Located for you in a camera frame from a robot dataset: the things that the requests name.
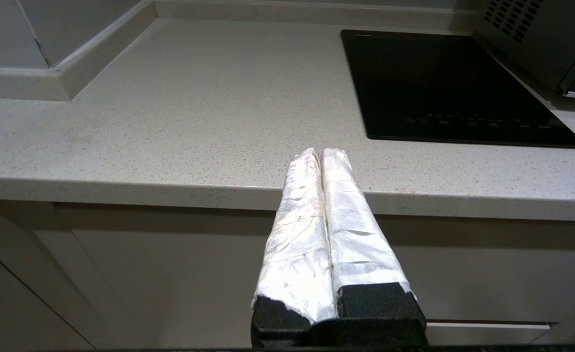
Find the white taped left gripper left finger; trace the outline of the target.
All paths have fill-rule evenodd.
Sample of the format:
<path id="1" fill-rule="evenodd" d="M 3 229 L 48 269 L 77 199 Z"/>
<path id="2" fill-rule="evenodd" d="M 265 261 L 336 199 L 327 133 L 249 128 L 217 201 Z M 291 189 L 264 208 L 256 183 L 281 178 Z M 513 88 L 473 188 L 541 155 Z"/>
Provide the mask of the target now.
<path id="1" fill-rule="evenodd" d="M 251 303 L 255 348 L 303 345 L 310 329 L 337 318 L 321 167 L 313 148 L 296 154 L 266 241 Z"/>

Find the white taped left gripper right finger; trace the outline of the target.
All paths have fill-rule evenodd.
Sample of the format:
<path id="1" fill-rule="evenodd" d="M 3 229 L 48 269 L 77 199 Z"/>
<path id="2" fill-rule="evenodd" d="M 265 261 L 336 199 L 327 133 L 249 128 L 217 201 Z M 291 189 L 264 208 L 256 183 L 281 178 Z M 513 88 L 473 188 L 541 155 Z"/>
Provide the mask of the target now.
<path id="1" fill-rule="evenodd" d="M 395 253 L 359 189 L 348 154 L 322 154 L 337 318 L 320 324 L 320 345 L 427 345 L 426 318 Z"/>

